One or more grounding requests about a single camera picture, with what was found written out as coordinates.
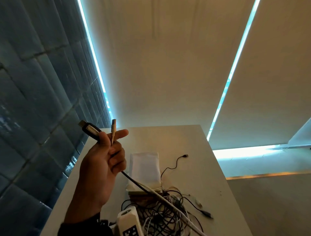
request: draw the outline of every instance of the cable plug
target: cable plug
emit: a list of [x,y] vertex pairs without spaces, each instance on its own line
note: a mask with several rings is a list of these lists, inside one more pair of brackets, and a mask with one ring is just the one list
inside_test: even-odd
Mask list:
[[209,213],[209,212],[207,212],[205,210],[201,210],[200,212],[202,212],[202,214],[205,215],[206,217],[214,219],[211,213]]

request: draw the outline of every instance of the white table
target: white table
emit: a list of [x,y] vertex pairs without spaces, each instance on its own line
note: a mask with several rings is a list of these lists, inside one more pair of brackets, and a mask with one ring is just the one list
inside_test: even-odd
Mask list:
[[[178,161],[175,170],[166,170],[162,181],[165,187],[174,186],[182,193],[195,196],[203,208],[214,216],[214,220],[210,220],[186,204],[186,208],[201,222],[205,233],[215,236],[252,235],[199,125],[137,127],[128,130],[129,135],[119,140],[128,162],[130,153],[158,152],[162,172],[166,167],[175,167],[179,156],[189,155]],[[57,235],[79,178],[81,161],[95,143],[92,138],[87,140],[41,235]],[[118,174],[111,197],[102,208],[102,219],[116,220],[122,202],[128,199],[125,191],[127,181],[125,176]]]

